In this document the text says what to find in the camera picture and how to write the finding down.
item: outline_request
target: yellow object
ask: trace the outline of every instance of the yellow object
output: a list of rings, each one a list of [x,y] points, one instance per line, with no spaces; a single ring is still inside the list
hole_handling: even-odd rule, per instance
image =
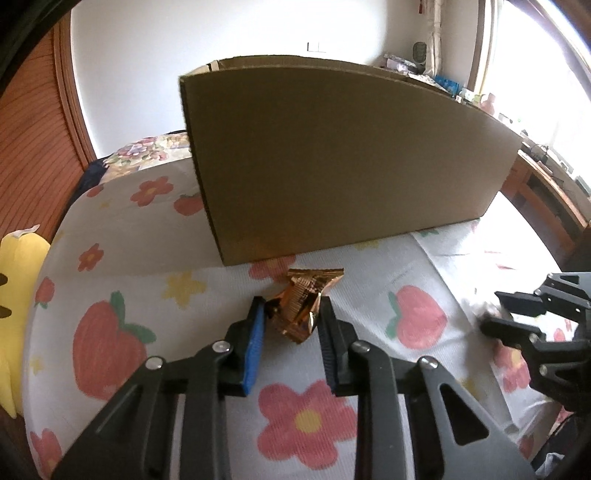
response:
[[[9,233],[0,243],[0,406],[22,415],[22,347],[35,282],[49,250],[36,233]]]

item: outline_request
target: gold foil wrapper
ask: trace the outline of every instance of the gold foil wrapper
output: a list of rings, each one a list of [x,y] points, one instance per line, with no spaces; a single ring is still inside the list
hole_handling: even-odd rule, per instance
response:
[[[304,342],[316,327],[320,297],[326,294],[344,273],[342,268],[288,270],[289,286],[265,305],[273,325],[293,342]]]

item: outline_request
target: white floral tablecloth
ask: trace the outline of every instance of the white floral tablecloth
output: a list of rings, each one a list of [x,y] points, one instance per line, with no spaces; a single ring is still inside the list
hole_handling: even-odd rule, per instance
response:
[[[253,296],[282,289],[289,267],[344,267],[330,296],[360,338],[392,356],[438,358],[525,456],[545,441],[560,406],[527,386],[519,352],[484,338],[470,307],[558,271],[504,197],[481,220],[224,267],[187,158],[95,187],[51,245],[23,375],[40,474],[148,356],[173,361],[222,338]],[[550,339],[572,336],[551,314],[529,321]],[[297,346],[268,328],[251,395],[227,409],[235,480],[353,478],[356,404],[330,395],[317,334]]]

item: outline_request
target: silver rivet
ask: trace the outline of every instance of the silver rivet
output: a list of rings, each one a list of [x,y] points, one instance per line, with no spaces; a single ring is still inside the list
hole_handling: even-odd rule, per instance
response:
[[[367,353],[371,347],[367,342],[364,342],[363,340],[357,340],[351,344],[351,348],[357,353]]]
[[[164,360],[159,356],[151,356],[146,360],[145,365],[148,370],[157,370],[164,365]]]
[[[422,356],[418,362],[421,367],[428,368],[429,370],[435,370],[439,366],[439,362],[432,356]]]
[[[232,345],[230,345],[227,341],[225,340],[220,340],[216,343],[214,343],[212,345],[213,351],[216,353],[226,353],[230,351],[230,348],[232,347]]]

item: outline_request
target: white curtain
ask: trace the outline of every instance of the white curtain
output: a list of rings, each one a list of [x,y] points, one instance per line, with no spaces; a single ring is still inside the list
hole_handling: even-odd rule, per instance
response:
[[[441,70],[441,9],[444,0],[426,0],[429,22],[425,74],[434,77]]]

